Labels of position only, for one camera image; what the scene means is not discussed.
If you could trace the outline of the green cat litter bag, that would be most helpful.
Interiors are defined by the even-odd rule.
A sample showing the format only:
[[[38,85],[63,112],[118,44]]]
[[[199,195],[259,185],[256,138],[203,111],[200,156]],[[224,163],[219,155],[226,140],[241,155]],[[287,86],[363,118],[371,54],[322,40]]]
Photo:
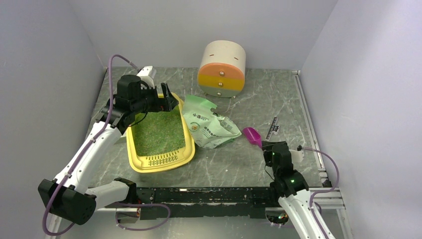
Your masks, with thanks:
[[[195,144],[214,149],[234,141],[241,131],[228,117],[214,112],[217,105],[198,96],[185,96],[182,116]]]

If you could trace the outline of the round cream drawer cabinet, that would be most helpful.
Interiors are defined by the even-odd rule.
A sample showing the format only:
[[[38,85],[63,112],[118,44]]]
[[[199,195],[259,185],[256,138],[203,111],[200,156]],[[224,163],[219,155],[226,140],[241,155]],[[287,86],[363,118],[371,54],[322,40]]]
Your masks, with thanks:
[[[198,70],[198,85],[208,95],[231,98],[245,85],[246,52],[228,40],[216,40],[204,50]]]

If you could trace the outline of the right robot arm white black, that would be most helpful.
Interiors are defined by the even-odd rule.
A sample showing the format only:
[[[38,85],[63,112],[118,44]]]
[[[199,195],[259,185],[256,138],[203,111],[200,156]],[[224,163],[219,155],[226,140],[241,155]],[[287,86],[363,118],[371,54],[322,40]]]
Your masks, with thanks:
[[[268,194],[270,203],[284,209],[300,238],[335,238],[318,211],[304,176],[294,168],[294,163],[304,159],[304,149],[289,149],[285,141],[262,141],[261,149],[274,178]]]

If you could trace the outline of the magenta plastic scoop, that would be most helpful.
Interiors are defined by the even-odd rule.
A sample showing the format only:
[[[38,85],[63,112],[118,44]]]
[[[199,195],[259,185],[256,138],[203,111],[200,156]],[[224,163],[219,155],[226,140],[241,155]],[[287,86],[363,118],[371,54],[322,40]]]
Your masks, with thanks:
[[[253,145],[257,145],[259,148],[262,148],[262,138],[259,132],[253,127],[246,127],[242,130],[243,134]]]

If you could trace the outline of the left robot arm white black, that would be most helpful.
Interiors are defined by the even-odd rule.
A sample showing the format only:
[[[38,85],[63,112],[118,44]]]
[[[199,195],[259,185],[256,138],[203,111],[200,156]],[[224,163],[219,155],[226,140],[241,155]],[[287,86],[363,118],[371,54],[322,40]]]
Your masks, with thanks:
[[[135,75],[124,75],[117,82],[117,91],[95,117],[89,136],[71,161],[53,180],[44,179],[38,192],[45,206],[43,222],[53,214],[72,224],[85,224],[97,209],[111,204],[131,207],[139,202],[136,184],[116,178],[111,183],[89,188],[93,172],[108,149],[135,122],[137,114],[170,112],[178,100],[166,83],[163,95]]]

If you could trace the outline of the yellow litter box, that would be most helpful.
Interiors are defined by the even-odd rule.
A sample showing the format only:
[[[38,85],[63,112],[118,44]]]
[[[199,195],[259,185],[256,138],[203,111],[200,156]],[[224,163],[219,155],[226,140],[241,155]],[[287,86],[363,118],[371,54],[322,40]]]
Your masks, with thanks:
[[[175,93],[178,105],[171,112],[138,114],[139,124],[126,130],[128,160],[138,173],[155,173],[189,163],[195,143],[182,116],[184,101]]]

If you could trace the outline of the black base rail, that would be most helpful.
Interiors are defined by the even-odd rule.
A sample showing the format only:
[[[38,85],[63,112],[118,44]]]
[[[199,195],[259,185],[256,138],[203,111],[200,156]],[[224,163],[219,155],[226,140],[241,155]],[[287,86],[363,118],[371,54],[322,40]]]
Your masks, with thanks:
[[[265,219],[280,212],[279,194],[272,187],[137,188],[138,202],[163,204],[172,218],[250,217]]]

